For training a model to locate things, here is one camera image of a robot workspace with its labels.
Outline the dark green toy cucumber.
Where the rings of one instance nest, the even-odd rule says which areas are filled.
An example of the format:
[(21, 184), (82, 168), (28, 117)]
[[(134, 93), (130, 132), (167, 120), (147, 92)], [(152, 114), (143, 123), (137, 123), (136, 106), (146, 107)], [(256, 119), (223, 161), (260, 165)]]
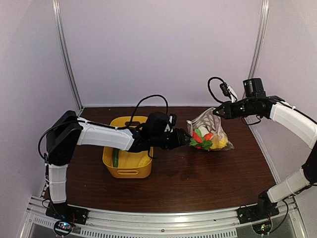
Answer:
[(112, 165), (114, 168), (118, 167), (119, 149), (114, 148), (112, 153)]

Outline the orange toy carrot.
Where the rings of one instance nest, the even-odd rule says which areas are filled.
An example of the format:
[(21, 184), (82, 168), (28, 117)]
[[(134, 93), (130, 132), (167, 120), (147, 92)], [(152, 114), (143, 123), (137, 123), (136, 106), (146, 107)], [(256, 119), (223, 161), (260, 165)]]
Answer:
[(198, 143), (202, 143), (202, 141), (203, 141), (202, 138), (194, 131), (193, 131), (193, 136), (192, 137)]

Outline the yellow toy pepper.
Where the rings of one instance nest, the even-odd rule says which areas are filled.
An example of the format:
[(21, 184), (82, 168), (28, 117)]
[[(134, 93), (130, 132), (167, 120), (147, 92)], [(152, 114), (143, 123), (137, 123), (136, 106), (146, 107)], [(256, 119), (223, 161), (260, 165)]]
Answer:
[(228, 139), (227, 138), (219, 139), (214, 137), (211, 140), (211, 142), (212, 142), (212, 146), (210, 147), (210, 150), (221, 150), (226, 147), (228, 143)]

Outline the green toy lettuce leaf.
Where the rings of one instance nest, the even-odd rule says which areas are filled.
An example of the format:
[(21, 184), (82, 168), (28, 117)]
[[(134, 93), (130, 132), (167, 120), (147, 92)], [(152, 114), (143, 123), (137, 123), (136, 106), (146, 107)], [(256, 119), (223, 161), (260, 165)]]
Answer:
[[(194, 132), (196, 132), (200, 137), (200, 132), (198, 129), (195, 129)], [(193, 137), (191, 138), (191, 142), (190, 142), (190, 146), (193, 146), (197, 149), (203, 149), (203, 150), (207, 150), (209, 151), (210, 150), (210, 147), (212, 146), (212, 142), (211, 141), (202, 141), (202, 143), (198, 143), (196, 142)]]

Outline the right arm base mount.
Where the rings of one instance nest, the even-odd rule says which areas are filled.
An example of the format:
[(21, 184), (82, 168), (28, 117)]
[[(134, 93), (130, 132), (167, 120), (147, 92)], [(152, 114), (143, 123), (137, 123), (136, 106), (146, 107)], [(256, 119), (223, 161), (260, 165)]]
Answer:
[(251, 223), (253, 231), (258, 235), (268, 235), (273, 231), (273, 216), (279, 214), (276, 207), (268, 211), (261, 211), (259, 206), (241, 205), (237, 210), (237, 216), (240, 224)]

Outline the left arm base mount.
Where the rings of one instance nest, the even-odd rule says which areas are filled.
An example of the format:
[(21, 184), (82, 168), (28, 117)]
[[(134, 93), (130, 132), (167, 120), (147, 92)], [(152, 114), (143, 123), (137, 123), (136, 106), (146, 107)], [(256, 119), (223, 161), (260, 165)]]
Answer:
[(89, 211), (85, 208), (70, 206), (66, 202), (54, 204), (49, 202), (46, 216), (57, 219), (53, 231), (61, 237), (71, 234), (77, 224), (85, 225)]

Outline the orange toy pumpkin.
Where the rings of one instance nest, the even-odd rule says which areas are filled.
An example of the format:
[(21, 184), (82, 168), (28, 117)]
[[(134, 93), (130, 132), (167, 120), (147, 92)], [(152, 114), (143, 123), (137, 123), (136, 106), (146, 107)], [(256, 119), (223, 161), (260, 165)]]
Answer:
[(208, 134), (204, 135), (203, 141), (211, 141), (212, 137), (213, 137), (213, 134), (208, 133)]

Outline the white toy radish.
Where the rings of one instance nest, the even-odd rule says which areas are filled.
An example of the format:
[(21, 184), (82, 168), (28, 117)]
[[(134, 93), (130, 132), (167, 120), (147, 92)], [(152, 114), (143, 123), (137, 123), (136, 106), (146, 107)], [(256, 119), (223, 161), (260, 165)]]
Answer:
[(200, 132), (201, 137), (204, 137), (206, 134), (209, 134), (208, 129), (204, 125), (199, 126), (198, 130)]

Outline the polka dot zip bag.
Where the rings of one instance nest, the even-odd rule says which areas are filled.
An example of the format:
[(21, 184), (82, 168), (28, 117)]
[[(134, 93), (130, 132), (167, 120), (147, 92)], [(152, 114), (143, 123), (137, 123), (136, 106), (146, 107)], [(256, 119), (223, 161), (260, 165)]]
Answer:
[[(204, 125), (209, 132), (213, 134), (213, 137), (224, 139), (227, 138), (227, 134), (224, 132), (222, 125), (221, 125), (221, 118), (218, 116), (215, 116), (213, 112), (214, 108), (208, 108), (204, 112), (202, 112), (198, 117), (196, 117), (193, 120), (187, 121), (187, 129), (188, 133), (192, 136), (192, 133), (195, 129), (198, 129), (199, 126)], [(233, 144), (229, 141), (225, 148), (218, 150), (218, 151), (227, 151), (234, 149)]]

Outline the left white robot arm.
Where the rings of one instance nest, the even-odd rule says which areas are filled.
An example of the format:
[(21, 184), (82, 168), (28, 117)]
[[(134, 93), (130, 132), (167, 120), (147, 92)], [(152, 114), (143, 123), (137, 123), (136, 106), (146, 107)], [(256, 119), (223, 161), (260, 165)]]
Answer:
[(66, 174), (76, 146), (110, 147), (129, 153), (149, 152), (153, 147), (172, 150), (189, 143), (190, 135), (175, 128), (177, 116), (151, 113), (137, 127), (115, 127), (77, 117), (65, 112), (45, 133), (47, 152), (43, 156), (47, 167), (51, 210), (60, 220), (71, 216), (66, 198)]

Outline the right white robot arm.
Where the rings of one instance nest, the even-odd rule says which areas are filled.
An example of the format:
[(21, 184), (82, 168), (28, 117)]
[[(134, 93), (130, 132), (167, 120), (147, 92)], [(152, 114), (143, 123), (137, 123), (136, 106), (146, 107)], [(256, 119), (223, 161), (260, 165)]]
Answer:
[(213, 114), (223, 119), (246, 118), (256, 116), (258, 119), (268, 119), (261, 129), (272, 129), (266, 133), (277, 138), (267, 142), (271, 155), (276, 155), (278, 169), (286, 162), (294, 162), (296, 156), (303, 163), (293, 174), (284, 176), (277, 185), (262, 192), (258, 204), (254, 207), (254, 215), (264, 219), (275, 208), (276, 204), (292, 195), (313, 187), (317, 184), (317, 122), (290, 105), (278, 96), (268, 96), (260, 78), (251, 78), (243, 81), (245, 96), (239, 99), (233, 88), (223, 79), (220, 80), (220, 89), (229, 100), (222, 101), (214, 109)]

